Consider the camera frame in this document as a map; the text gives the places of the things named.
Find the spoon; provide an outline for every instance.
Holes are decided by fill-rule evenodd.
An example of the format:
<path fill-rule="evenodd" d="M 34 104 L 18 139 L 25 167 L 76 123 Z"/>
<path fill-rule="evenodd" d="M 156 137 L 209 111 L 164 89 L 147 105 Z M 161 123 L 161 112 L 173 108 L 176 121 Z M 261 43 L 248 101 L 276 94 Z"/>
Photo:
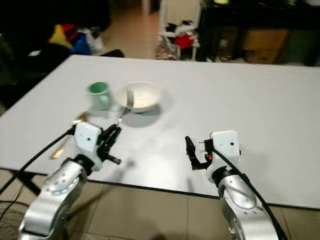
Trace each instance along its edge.
<path fill-rule="evenodd" d="M 89 113 L 87 111 L 84 111 L 81 113 L 75 120 L 71 122 L 72 125 L 76 125 L 82 122 L 86 122 L 88 120 Z M 62 144 L 59 146 L 59 148 L 51 155 L 51 159 L 57 159 L 61 156 L 61 154 L 64 152 L 65 144 L 68 142 L 68 140 L 71 138 L 71 135 L 68 135 L 65 140 L 62 142 Z"/>

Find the cable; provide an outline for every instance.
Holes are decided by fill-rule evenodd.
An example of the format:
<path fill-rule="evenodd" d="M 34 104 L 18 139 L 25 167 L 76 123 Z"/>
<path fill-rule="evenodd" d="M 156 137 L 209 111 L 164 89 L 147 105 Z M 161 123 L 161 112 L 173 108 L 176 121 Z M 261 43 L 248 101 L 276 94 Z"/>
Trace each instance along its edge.
<path fill-rule="evenodd" d="M 12 206 L 13 204 L 15 204 L 15 202 L 18 200 L 18 198 L 20 197 L 20 194 L 21 194 L 23 188 L 24 188 L 24 185 L 22 185 L 22 186 L 20 187 L 20 190 L 19 190 L 17 196 L 15 197 L 15 199 L 14 199 L 13 201 L 10 201 L 11 204 L 9 204 L 9 206 L 7 206 L 7 207 L 3 210 L 3 212 L 2 212 L 1 215 L 0 215 L 0 222 L 1 222 L 1 220 L 4 218 L 5 214 L 6 214 L 7 211 L 9 210 L 9 208 L 11 208 L 11 206 Z"/>
<path fill-rule="evenodd" d="M 17 176 L 22 174 L 26 170 L 26 168 L 29 167 L 30 164 L 32 164 L 38 157 L 40 157 L 44 152 L 46 152 L 49 148 L 51 148 L 53 145 L 55 145 L 57 142 L 59 142 L 65 136 L 70 135 L 70 134 L 73 135 L 75 133 L 75 129 L 76 129 L 76 126 L 73 126 L 69 130 L 67 130 L 64 134 L 62 134 L 57 139 L 55 139 L 53 142 L 51 142 L 49 145 L 47 145 L 44 149 L 42 149 L 40 152 L 38 152 L 33 158 L 31 158 L 25 165 L 23 165 L 23 167 L 20 168 L 20 170 L 18 172 L 16 172 L 10 178 L 10 180 L 7 181 L 6 184 L 0 189 L 0 195 L 7 189 L 7 187 L 10 186 L 10 184 L 12 184 L 12 182 L 17 178 Z"/>
<path fill-rule="evenodd" d="M 277 221 L 276 217 L 274 216 L 273 212 L 271 211 L 270 207 L 263 199 L 263 197 L 259 194 L 259 192 L 255 189 L 255 187 L 250 183 L 247 177 L 244 176 L 240 170 L 233 165 L 224 155 L 222 155 L 217 149 L 213 148 L 213 152 L 216 153 L 223 161 L 225 161 L 235 172 L 239 175 L 239 177 L 248 185 L 248 187 L 252 190 L 252 192 L 257 196 L 257 198 L 261 201 L 263 208 L 268 213 L 271 218 L 271 221 L 275 227 L 276 234 L 280 240 L 288 240 L 284 230 L 280 226 L 279 222 Z"/>

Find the chair leg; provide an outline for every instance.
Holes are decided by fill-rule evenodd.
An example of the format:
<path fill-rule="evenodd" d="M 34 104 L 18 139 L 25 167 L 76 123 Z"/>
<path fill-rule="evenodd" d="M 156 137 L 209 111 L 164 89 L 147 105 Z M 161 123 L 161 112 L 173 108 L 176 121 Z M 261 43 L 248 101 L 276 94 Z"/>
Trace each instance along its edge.
<path fill-rule="evenodd" d="M 176 58 L 181 59 L 181 48 L 179 46 L 176 47 Z"/>
<path fill-rule="evenodd" d="M 148 16 L 151 13 L 151 0 L 141 0 L 142 14 Z"/>
<path fill-rule="evenodd" d="M 194 46 L 192 49 L 192 61 L 196 61 L 196 56 L 197 56 L 197 47 Z"/>

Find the floor tile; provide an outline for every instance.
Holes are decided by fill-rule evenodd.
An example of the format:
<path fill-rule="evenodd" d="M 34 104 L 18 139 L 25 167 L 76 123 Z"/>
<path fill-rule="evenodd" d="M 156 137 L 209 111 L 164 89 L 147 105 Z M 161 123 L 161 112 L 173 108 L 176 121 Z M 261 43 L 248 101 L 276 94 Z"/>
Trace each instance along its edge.
<path fill-rule="evenodd" d="M 65 225 L 68 230 L 87 232 L 103 186 L 103 184 L 94 182 L 87 182 L 84 185 L 79 198 L 69 211 L 71 220 Z"/>
<path fill-rule="evenodd" d="M 283 214 L 282 208 L 281 207 L 276 207 L 276 206 L 272 206 L 270 207 L 271 211 L 273 213 L 273 215 L 275 216 L 276 220 L 279 222 L 281 228 L 283 229 L 285 235 L 287 236 L 288 239 L 290 238 L 290 233 L 288 230 L 288 226 L 285 220 L 285 216 Z"/>
<path fill-rule="evenodd" d="M 0 188 L 12 177 L 12 174 L 7 170 L 0 169 Z M 0 200 L 11 201 L 16 193 L 21 188 L 22 184 L 19 180 L 14 180 L 13 183 L 1 194 Z"/>
<path fill-rule="evenodd" d="M 86 233 L 79 232 L 79 231 L 67 231 L 67 239 L 64 240 L 85 240 L 86 239 Z"/>
<path fill-rule="evenodd" d="M 127 240 L 127 238 L 119 238 L 114 236 L 101 236 L 95 234 L 86 234 L 84 240 Z"/>
<path fill-rule="evenodd" d="M 32 178 L 32 182 L 41 189 L 42 185 L 45 182 L 45 179 L 46 179 L 46 176 L 36 175 Z M 33 203 L 34 200 L 36 200 L 36 198 L 37 196 L 32 191 L 30 191 L 26 186 L 24 186 L 17 200 L 19 202 L 30 205 Z"/>
<path fill-rule="evenodd" d="M 28 207 L 15 203 L 1 203 L 0 215 L 3 215 L 0 221 L 0 240 L 16 240 L 18 239 L 19 226 L 24 219 Z"/>
<path fill-rule="evenodd" d="M 185 240 L 187 196 L 113 186 L 106 188 L 88 233 L 139 240 Z"/>
<path fill-rule="evenodd" d="M 218 199 L 189 196 L 188 240 L 229 240 L 229 227 Z"/>
<path fill-rule="evenodd" d="M 101 34 L 106 48 L 120 49 L 126 58 L 155 59 L 159 32 L 159 12 L 143 16 L 141 8 L 111 8 L 112 22 Z"/>
<path fill-rule="evenodd" d="M 292 240 L 319 239 L 320 211 L 282 208 Z"/>

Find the fork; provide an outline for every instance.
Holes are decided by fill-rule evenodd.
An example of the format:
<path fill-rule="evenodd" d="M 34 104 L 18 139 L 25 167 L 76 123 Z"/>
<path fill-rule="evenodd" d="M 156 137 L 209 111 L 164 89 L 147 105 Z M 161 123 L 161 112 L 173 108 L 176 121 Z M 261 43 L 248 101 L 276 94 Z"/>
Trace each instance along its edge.
<path fill-rule="evenodd" d="M 131 108 L 133 106 L 134 106 L 134 92 L 128 88 L 126 91 L 126 106 L 124 107 L 118 119 L 118 123 L 116 124 L 117 127 L 119 127 L 119 124 L 121 123 L 124 115 L 128 114 L 131 111 Z"/>

